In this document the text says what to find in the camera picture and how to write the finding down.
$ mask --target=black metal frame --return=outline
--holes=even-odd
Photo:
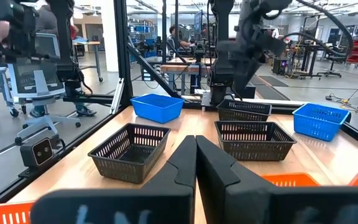
[[[114,1],[115,8],[115,18],[116,18],[116,32],[117,32],[117,42],[118,43],[126,43],[127,42],[127,27],[126,27],[126,1],[125,0],[117,0]],[[166,14],[166,6],[163,6],[163,15]],[[163,34],[166,34],[166,26],[163,26]],[[88,139],[92,134],[94,134],[97,130],[102,128],[106,123],[112,120],[115,116],[117,116],[120,112],[122,112],[125,108],[131,105],[130,99],[133,98],[133,90],[131,83],[131,75],[129,70],[129,54],[130,51],[132,54],[135,52],[132,50],[132,47],[124,44],[117,44],[117,53],[118,53],[118,63],[119,63],[119,76],[120,78],[124,78],[124,92],[122,93],[121,99],[121,107],[118,113],[114,115],[109,115],[100,121],[98,124],[85,131],[81,136],[78,136],[71,144],[67,145],[66,148],[62,149],[59,153],[57,153],[54,158],[47,164],[43,169],[38,170],[31,174],[28,178],[18,178],[15,180],[10,186],[6,187],[4,190],[0,191],[0,203],[7,202],[10,198],[18,194],[21,190],[23,190],[26,186],[31,184],[36,178],[41,176],[44,172],[46,172],[51,166],[55,165],[58,161],[63,159],[68,153],[75,149],[75,147],[79,146],[83,141]],[[154,71],[153,68],[148,64],[144,58],[138,55],[137,59],[141,61],[140,65],[143,66],[148,72]],[[165,91],[172,97],[180,97],[176,92],[174,92],[169,85],[166,84],[165,80],[162,80],[159,76],[157,79],[158,83],[163,87],[167,87]],[[292,113],[299,108],[302,104],[288,104],[285,101],[274,101],[272,100],[272,113],[273,114],[287,114],[292,115]],[[201,105],[201,100],[191,100],[186,101],[184,109],[192,109],[192,110],[201,110],[203,107]],[[205,110],[208,111],[216,111],[216,107],[207,106],[204,107]],[[358,141],[358,130],[352,127],[350,124],[350,118],[342,125],[342,131],[346,134],[350,135],[350,137],[354,138]]]

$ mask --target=blue plastic basket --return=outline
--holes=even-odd
[[[331,141],[349,116],[342,109],[307,103],[293,112],[294,130],[324,141]]]
[[[135,114],[158,123],[166,123],[180,115],[183,99],[148,94],[131,99]]]

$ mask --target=black plastic basket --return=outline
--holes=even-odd
[[[217,106],[220,121],[266,121],[272,105],[225,99]]]
[[[282,161],[296,141],[274,122],[217,121],[221,148],[240,161]]]
[[[170,131],[129,123],[88,156],[92,157],[100,175],[140,184],[164,151]]]

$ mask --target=gray office chair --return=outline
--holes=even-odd
[[[36,51],[40,54],[60,56],[58,42],[55,35],[37,34]],[[12,97],[15,103],[32,103],[34,106],[43,106],[45,116],[28,119],[23,130],[17,133],[15,143],[22,144],[24,137],[29,136],[44,127],[48,127],[55,134],[58,131],[54,125],[57,122],[73,123],[81,126],[78,118],[50,116],[47,105],[53,104],[65,95],[65,86],[56,75],[56,65],[46,60],[28,58],[17,59],[17,63],[8,64],[11,74]]]

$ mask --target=wooden table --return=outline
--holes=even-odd
[[[186,62],[188,63],[195,63],[196,59],[195,58],[184,58],[186,60]],[[215,61],[215,58],[212,58],[212,60],[210,60],[209,58],[202,58],[201,59],[201,64],[211,64]],[[175,63],[182,63],[182,61],[180,60],[180,58],[174,58],[172,60],[170,60],[169,62],[175,62]],[[174,88],[174,84],[175,84],[175,75],[179,75],[180,79],[181,79],[181,95],[185,95],[185,90],[186,90],[186,75],[191,75],[191,81],[190,83],[192,84],[195,81],[195,75],[199,75],[200,74],[200,66],[198,64],[194,64],[194,65],[161,65],[161,71],[163,73],[167,73],[168,74],[168,84],[171,86],[171,88]],[[210,65],[202,65],[201,66],[201,74],[202,75],[206,75],[209,72],[211,72],[211,66]],[[191,86],[190,87],[190,93],[193,94],[194,93],[194,89]]]
[[[100,61],[99,61],[99,46],[100,42],[99,41],[89,41],[87,43],[79,43],[79,42],[73,42],[74,46],[81,46],[81,45],[95,45],[94,46],[94,58],[96,61],[96,65],[89,65],[89,66],[82,66],[80,67],[82,70],[83,69],[87,69],[87,68],[96,68],[96,71],[98,73],[98,78],[99,78],[99,82],[103,82],[103,78],[101,76],[101,72],[100,72]]]
[[[218,135],[214,121],[218,120],[216,112],[200,110],[183,110],[180,117],[162,126],[172,129],[165,151],[145,183],[153,177],[173,154],[177,146],[187,135],[204,135],[215,144]],[[346,185],[358,172],[358,142],[340,131],[332,142],[319,141],[295,134],[293,116],[271,115],[274,121],[291,134],[298,143],[293,145],[287,158],[281,162],[241,162],[248,169],[259,175],[306,172],[321,185]],[[44,194],[58,189],[138,189],[142,185],[130,184],[100,176],[92,159],[87,156],[92,149],[110,137],[128,122],[160,125],[137,117],[132,107],[126,108],[108,124],[94,133],[73,152],[46,171],[9,202],[26,202],[37,200]],[[195,223],[206,223],[200,192],[196,190]]]

